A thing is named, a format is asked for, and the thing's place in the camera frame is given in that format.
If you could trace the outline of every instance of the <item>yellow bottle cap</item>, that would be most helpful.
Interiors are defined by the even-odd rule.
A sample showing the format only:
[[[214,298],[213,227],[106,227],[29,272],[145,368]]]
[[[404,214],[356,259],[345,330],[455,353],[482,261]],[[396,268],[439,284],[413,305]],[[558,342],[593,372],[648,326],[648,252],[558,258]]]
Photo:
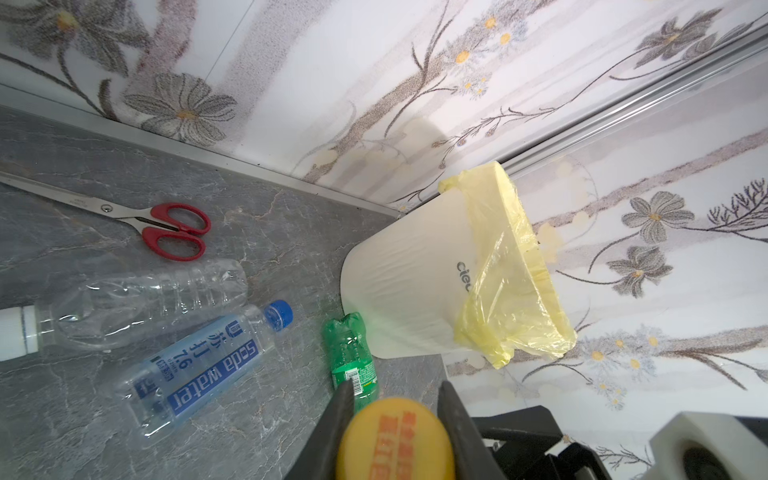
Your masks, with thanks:
[[[455,480],[448,433],[421,403],[374,402],[344,432],[336,480]]]

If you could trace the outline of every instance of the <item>white baseboard trim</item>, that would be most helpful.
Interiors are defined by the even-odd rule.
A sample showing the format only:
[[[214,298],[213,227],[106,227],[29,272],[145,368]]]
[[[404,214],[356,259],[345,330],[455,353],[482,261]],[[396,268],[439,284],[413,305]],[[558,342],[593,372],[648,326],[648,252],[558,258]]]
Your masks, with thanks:
[[[317,195],[319,197],[325,197],[330,200],[341,202],[342,204],[352,205],[353,207],[364,208],[392,217],[399,217],[402,215],[402,213],[397,210],[382,207],[381,205],[374,204],[367,200],[361,200],[351,195],[330,190],[329,188],[309,184],[297,178],[279,174],[267,170],[266,168],[237,160],[236,158],[216,154],[200,147],[152,134],[148,131],[141,130],[140,128],[108,120],[95,114],[88,113],[87,111],[60,104],[56,101],[48,100],[47,98],[29,94],[5,85],[0,85],[0,106],[22,111],[48,120],[57,121],[106,137],[116,138],[131,144],[152,148],[166,154],[177,155],[190,161],[196,161],[202,164],[212,165],[216,168],[223,168],[239,174],[245,174],[249,177],[280,185],[281,187],[293,188],[294,190]]]

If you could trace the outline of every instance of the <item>scissors blade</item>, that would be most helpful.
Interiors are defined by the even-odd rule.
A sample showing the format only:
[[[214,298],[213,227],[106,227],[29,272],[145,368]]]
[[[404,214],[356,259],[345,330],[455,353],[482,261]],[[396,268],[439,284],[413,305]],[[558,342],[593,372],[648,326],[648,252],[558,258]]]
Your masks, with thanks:
[[[0,183],[10,185],[11,187],[16,187],[18,189],[40,195],[41,197],[50,198],[51,200],[56,200],[57,202],[62,202],[63,204],[82,208],[83,210],[88,210],[89,212],[104,215],[110,218],[119,217],[121,214],[125,213],[125,210],[129,210],[131,212],[135,211],[132,209],[127,209],[126,207],[122,207],[121,205],[113,204],[112,202],[107,202],[101,198],[76,194],[75,192],[71,192],[63,188],[53,187],[51,185],[43,184],[42,182],[19,177],[18,175],[7,174],[4,172],[0,172]]]

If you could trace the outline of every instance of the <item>yellow trash bag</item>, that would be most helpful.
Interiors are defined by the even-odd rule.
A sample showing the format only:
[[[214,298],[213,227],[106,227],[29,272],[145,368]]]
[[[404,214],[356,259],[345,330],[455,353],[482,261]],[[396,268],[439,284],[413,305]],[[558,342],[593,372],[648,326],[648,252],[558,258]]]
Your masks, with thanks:
[[[443,180],[464,196],[477,247],[475,282],[454,323],[454,341],[497,369],[515,349],[562,357],[576,344],[515,185],[496,162]]]

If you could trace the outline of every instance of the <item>bottle label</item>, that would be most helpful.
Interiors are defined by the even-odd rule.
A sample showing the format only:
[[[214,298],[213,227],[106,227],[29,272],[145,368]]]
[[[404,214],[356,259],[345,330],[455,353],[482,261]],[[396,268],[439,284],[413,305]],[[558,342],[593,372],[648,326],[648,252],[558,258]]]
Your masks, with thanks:
[[[155,374],[134,384],[139,399],[162,395],[181,414],[258,356],[256,342],[241,333],[237,316],[223,316],[161,351],[147,361]]]
[[[377,382],[376,369],[373,368],[372,359],[361,359],[349,362],[340,366],[331,372],[333,379],[333,388],[339,388],[339,385],[345,380],[352,380],[352,387],[355,396],[360,395],[362,390],[368,385]]]

